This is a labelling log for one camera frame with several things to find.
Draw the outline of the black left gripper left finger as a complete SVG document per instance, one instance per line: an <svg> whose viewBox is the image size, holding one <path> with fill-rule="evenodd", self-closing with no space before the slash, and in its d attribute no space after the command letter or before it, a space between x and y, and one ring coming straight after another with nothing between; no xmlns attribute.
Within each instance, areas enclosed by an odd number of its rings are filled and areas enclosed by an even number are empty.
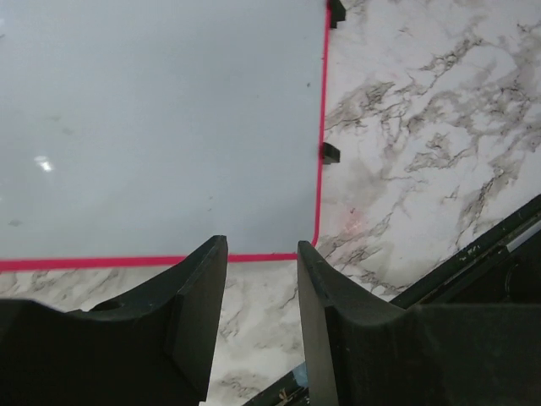
<svg viewBox="0 0 541 406"><path fill-rule="evenodd" d="M197 405L206 400L227 240L91 310L1 302L4 405Z"/></svg>

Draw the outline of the pink framed whiteboard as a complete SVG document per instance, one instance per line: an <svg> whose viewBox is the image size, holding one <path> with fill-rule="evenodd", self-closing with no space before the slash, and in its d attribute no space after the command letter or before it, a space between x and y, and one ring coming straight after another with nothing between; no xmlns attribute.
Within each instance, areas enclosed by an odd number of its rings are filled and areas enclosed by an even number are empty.
<svg viewBox="0 0 541 406"><path fill-rule="evenodd" d="M320 236L339 1L4 1L1 268L231 261Z"/></svg>

